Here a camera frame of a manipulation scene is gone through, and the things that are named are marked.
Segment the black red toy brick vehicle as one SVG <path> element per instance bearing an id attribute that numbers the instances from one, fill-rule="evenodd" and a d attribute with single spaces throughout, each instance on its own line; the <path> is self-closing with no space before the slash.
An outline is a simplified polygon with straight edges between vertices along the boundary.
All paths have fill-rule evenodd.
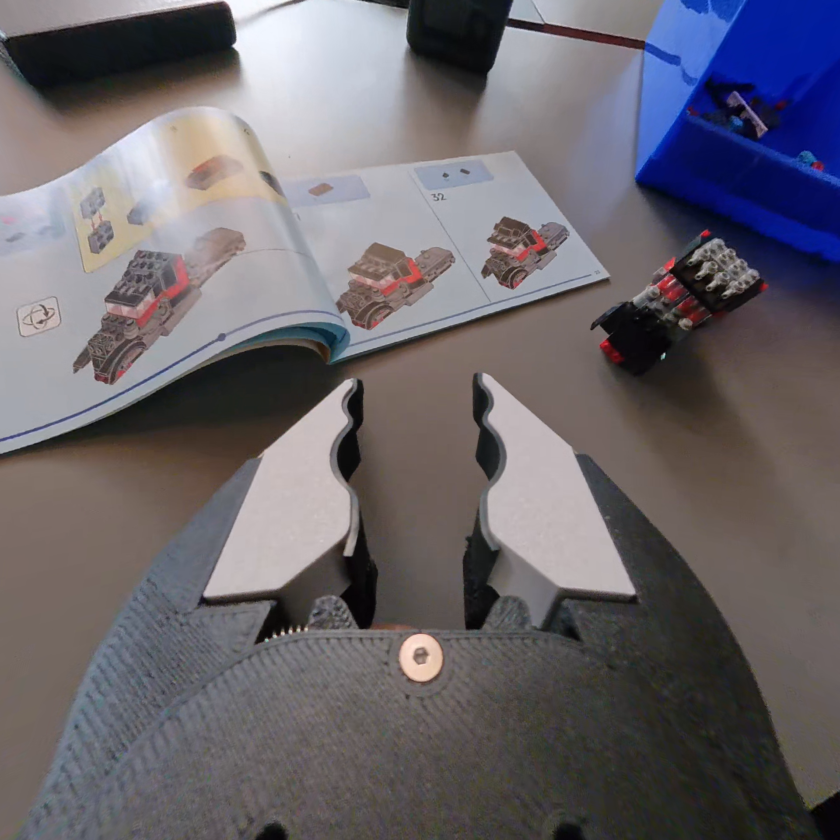
<path id="1" fill-rule="evenodd" d="M 642 375 L 681 340 L 766 291 L 761 274 L 710 230 L 662 265 L 633 299 L 606 310 L 600 349 L 621 369 Z"/>

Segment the black cube device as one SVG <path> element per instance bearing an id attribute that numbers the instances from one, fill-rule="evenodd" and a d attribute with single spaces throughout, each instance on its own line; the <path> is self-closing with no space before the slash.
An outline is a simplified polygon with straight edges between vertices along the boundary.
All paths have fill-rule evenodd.
<path id="1" fill-rule="evenodd" d="M 512 1 L 411 1 L 406 41 L 426 58 L 485 76 L 493 67 Z"/>

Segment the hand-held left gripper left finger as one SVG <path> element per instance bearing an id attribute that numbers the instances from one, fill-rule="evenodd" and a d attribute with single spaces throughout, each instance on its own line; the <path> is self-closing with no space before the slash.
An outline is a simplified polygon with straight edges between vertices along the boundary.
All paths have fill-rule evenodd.
<path id="1" fill-rule="evenodd" d="M 342 382 L 258 457 L 205 602 L 273 601 L 296 626 L 316 599 L 338 595 L 358 627 L 371 626 L 377 569 L 350 486 L 363 398 L 360 380 Z"/>

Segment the instruction booklet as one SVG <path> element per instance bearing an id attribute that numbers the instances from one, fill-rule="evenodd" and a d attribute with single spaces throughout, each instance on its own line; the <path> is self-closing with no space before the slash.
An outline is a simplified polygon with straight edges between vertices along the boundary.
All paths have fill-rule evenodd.
<path id="1" fill-rule="evenodd" d="M 335 363 L 608 278 L 514 152 L 279 179 L 216 108 L 1 216 L 4 455 L 247 350 Z"/>

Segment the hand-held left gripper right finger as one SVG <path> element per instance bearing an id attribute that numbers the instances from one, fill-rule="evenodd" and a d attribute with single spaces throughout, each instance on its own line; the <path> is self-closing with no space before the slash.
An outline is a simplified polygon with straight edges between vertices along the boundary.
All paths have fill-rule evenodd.
<path id="1" fill-rule="evenodd" d="M 481 628 L 505 596 L 520 599 L 538 629 L 565 600 L 634 602 L 573 447 L 489 374 L 475 374 L 472 387 L 487 485 L 463 560 L 466 627 Z"/>

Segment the black and teal toy bricks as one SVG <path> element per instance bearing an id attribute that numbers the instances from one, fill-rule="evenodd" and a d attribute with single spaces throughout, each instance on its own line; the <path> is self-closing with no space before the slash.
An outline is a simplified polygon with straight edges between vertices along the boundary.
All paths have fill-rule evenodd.
<path id="1" fill-rule="evenodd" d="M 686 113 L 792 158 L 838 175 L 838 67 L 795 78 L 781 93 L 711 75 Z"/>

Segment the long black box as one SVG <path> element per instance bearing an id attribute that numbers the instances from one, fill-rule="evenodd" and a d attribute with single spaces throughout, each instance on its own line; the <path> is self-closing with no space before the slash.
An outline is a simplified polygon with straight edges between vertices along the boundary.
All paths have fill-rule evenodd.
<path id="1" fill-rule="evenodd" d="M 228 2 L 1 2 L 2 62 L 38 90 L 224 51 L 236 39 Z"/>

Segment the blue bin with few bricks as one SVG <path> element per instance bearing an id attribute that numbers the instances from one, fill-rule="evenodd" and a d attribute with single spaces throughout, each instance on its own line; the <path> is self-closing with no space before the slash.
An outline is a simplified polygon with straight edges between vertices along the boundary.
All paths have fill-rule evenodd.
<path id="1" fill-rule="evenodd" d="M 839 2 L 663 2 L 644 47 L 637 182 L 833 263 L 838 176 L 686 113 L 713 74 L 781 93 L 838 67 Z"/>

